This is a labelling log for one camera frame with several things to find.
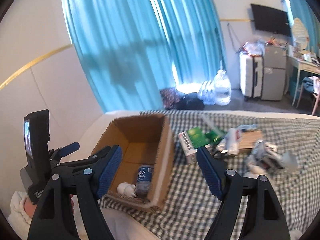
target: device screen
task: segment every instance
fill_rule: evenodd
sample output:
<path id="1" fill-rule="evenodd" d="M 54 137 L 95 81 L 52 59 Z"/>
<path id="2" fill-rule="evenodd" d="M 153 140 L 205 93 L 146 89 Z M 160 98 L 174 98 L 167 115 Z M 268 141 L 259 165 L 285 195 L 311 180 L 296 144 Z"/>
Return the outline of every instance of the device screen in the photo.
<path id="1" fill-rule="evenodd" d="M 29 120 L 24 122 L 24 143 L 26 146 L 26 152 L 32 157 Z"/>

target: floor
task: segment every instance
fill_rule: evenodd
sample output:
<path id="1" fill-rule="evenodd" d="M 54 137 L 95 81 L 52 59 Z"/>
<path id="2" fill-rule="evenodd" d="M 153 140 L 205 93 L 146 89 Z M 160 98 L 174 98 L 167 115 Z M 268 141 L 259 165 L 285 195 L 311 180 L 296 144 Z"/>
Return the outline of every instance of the floor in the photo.
<path id="1" fill-rule="evenodd" d="M 282 97 L 281 101 L 249 99 L 245 102 L 240 90 L 232 90 L 231 102 L 227 106 L 205 106 L 205 110 L 240 110 L 253 112 L 311 114 L 313 104 L 309 94 L 306 93 L 303 95 L 299 108 L 296 108 L 297 101 L 298 100 L 296 100 L 295 105 L 292 106 L 292 98 L 287 94 Z"/>

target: curtain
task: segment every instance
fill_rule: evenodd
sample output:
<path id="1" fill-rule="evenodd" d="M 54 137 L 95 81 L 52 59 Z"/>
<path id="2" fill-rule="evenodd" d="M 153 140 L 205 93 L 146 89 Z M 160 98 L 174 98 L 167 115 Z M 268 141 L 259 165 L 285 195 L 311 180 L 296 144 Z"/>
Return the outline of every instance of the curtain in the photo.
<path id="1" fill-rule="evenodd" d="M 213 80 L 226 65 L 219 16 L 212 0 L 153 0 L 180 84 Z"/>
<path id="2" fill-rule="evenodd" d="M 150 0 L 62 0 L 68 31 L 104 112 L 163 108 L 175 86 L 170 48 Z"/>
<path id="3" fill-rule="evenodd" d="M 300 18 L 308 30 L 310 42 L 309 49 L 313 47 L 318 53 L 318 43 L 320 43 L 319 21 L 313 13 L 306 0 L 289 0 L 293 18 Z"/>

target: small brown box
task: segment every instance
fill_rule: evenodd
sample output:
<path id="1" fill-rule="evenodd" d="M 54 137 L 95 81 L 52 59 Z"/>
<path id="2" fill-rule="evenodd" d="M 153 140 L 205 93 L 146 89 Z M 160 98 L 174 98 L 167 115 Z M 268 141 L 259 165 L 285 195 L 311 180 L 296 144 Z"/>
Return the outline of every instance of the small brown box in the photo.
<path id="1" fill-rule="evenodd" d="M 261 131 L 243 132 L 239 142 L 239 153 L 249 153 L 257 140 L 262 140 Z"/>
<path id="2" fill-rule="evenodd" d="M 123 205 L 147 212 L 162 210 L 167 197 L 173 166 L 173 133 L 163 114 L 123 117 L 113 120 L 101 136 L 92 155 L 105 146 L 119 145 L 122 162 L 107 195 Z M 154 166 L 147 199 L 119 195 L 122 182 L 136 184 L 140 165 Z"/>

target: metal screw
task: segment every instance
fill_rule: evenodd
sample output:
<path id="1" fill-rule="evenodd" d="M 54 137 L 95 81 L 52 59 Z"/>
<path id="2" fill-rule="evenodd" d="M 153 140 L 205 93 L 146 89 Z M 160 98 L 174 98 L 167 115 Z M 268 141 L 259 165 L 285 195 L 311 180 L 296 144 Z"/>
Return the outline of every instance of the metal screw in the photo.
<path id="1" fill-rule="evenodd" d="M 83 171 L 83 173 L 84 173 L 85 175 L 89 175 L 89 174 L 92 173 L 92 169 L 90 169 L 90 168 L 85 169 L 85 170 Z"/>
<path id="2" fill-rule="evenodd" d="M 59 174 L 53 174 L 51 179 L 53 179 L 53 180 L 59 179 Z"/>
<path id="3" fill-rule="evenodd" d="M 267 181 L 268 180 L 268 178 L 266 176 L 264 176 L 264 175 L 261 175 L 259 178 L 262 181 Z"/>
<path id="4" fill-rule="evenodd" d="M 227 174 L 229 176 L 234 176 L 236 174 L 236 172 L 234 170 L 227 170 Z"/>

